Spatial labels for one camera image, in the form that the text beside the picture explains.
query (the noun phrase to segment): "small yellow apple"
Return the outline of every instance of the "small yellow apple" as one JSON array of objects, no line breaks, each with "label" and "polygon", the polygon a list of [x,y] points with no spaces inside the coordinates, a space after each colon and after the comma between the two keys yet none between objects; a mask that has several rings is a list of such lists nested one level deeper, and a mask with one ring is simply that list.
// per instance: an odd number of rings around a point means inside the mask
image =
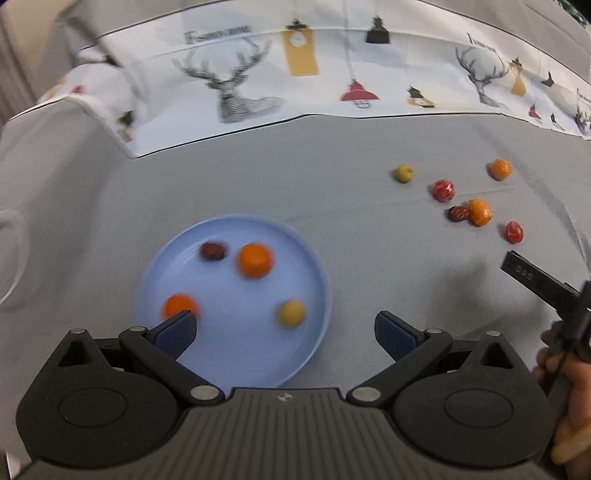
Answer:
[{"label": "small yellow apple", "polygon": [[306,305],[300,300],[287,300],[279,307],[277,319],[284,327],[297,327],[306,319]]},{"label": "small yellow apple", "polygon": [[408,183],[413,179],[414,170],[413,168],[405,163],[404,165],[400,165],[396,170],[394,170],[394,178],[398,180],[400,183]]}]

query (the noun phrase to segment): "blue gripper pad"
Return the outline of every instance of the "blue gripper pad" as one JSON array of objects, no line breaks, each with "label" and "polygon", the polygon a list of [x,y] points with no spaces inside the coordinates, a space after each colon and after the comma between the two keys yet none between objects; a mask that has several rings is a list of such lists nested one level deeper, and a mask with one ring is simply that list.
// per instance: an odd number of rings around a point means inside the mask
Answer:
[{"label": "blue gripper pad", "polygon": [[379,312],[374,322],[375,339],[398,361],[425,341],[425,334],[390,312]]},{"label": "blue gripper pad", "polygon": [[175,360],[195,341],[197,320],[184,310],[146,334],[146,339]]}]

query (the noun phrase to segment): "gray tablecloth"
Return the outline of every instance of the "gray tablecloth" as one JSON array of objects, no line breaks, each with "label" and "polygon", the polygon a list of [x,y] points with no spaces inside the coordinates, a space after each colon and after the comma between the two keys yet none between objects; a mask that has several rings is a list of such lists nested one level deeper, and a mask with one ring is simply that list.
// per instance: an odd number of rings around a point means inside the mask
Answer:
[{"label": "gray tablecloth", "polygon": [[[0,206],[23,213],[31,235],[25,277],[0,309],[0,447],[21,457],[18,401],[63,335],[136,324],[146,266],[211,216],[287,222],[328,270],[330,327],[290,387],[348,390],[389,365],[373,333],[382,309],[464,338],[503,330],[532,365],[554,313],[499,269],[509,220],[525,229],[520,254],[576,287],[589,278],[591,146],[580,138],[500,115],[310,116],[130,160],[79,106],[43,111],[10,122],[0,148]],[[515,167],[502,183],[485,170],[497,157]],[[417,171],[408,185],[389,176],[401,163]],[[488,200],[492,222],[450,223],[428,192],[440,178],[454,181],[454,203]],[[5,230],[3,288],[15,257]]]}]

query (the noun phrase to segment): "round plate rim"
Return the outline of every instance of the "round plate rim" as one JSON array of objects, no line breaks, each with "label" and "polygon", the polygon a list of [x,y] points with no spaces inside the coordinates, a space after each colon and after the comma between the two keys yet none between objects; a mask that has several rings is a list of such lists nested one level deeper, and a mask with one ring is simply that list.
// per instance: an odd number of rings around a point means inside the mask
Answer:
[{"label": "round plate rim", "polygon": [[173,242],[175,242],[177,238],[181,237],[182,235],[187,233],[189,230],[193,230],[194,228],[197,228],[200,225],[204,225],[205,223],[211,223],[211,222],[219,221],[219,220],[250,220],[253,222],[266,223],[267,225],[277,228],[278,230],[283,231],[284,233],[286,233],[287,235],[292,237],[299,244],[299,246],[302,247],[302,249],[304,249],[304,251],[312,258],[312,260],[314,261],[314,263],[316,264],[316,267],[318,269],[318,273],[320,275],[320,281],[322,282],[322,286],[323,286],[323,290],[324,290],[324,316],[322,318],[322,328],[320,330],[320,334],[318,335],[318,338],[316,339],[316,343],[314,344],[314,346],[311,349],[308,356],[304,359],[304,361],[297,368],[294,369],[294,371],[291,374],[287,375],[286,377],[284,377],[280,381],[276,382],[275,384],[270,385],[269,387],[266,387],[266,388],[278,388],[278,387],[282,386],[285,382],[287,382],[288,380],[293,378],[302,368],[304,368],[304,366],[314,356],[314,354],[318,350],[320,344],[324,340],[326,330],[328,330],[328,327],[329,327],[330,316],[332,314],[332,291],[330,289],[330,277],[324,267],[324,264],[322,263],[322,260],[320,259],[320,256],[318,255],[318,253],[316,252],[314,247],[312,247],[312,245],[310,243],[308,243],[308,241],[306,239],[304,239],[297,232],[297,230],[295,228],[293,228],[290,225],[287,225],[286,223],[280,222],[278,220],[273,220],[271,218],[268,218],[268,217],[265,217],[262,215],[254,215],[254,214],[250,214],[250,213],[230,213],[227,215],[218,215],[215,217],[208,218],[208,219],[203,220],[199,223],[195,223],[194,225],[192,225],[192,226],[186,228],[185,230],[183,230],[182,232],[178,233],[177,235],[172,237],[168,242],[166,242],[166,244],[163,247],[161,247],[160,250],[158,250],[158,253],[156,253],[156,255],[152,258],[152,261],[150,262],[148,268],[146,268],[146,270],[144,271],[144,274],[142,275],[141,281],[139,282],[139,287],[137,289],[137,293],[135,296],[135,308],[134,308],[135,319],[136,319],[136,321],[140,322],[140,324],[141,324],[141,319],[139,318],[140,317],[139,297],[141,295],[141,292],[145,288],[145,285],[147,283],[147,279],[150,277],[153,269],[155,268],[156,264],[158,263],[158,260],[160,259],[161,256],[163,256],[166,249]]}]

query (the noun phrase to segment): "gray curtain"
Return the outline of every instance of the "gray curtain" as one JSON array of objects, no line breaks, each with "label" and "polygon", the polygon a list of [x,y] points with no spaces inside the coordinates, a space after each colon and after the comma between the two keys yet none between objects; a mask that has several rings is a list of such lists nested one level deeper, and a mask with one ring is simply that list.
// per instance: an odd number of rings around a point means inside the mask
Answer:
[{"label": "gray curtain", "polygon": [[0,7],[0,126],[35,104],[35,95]]}]

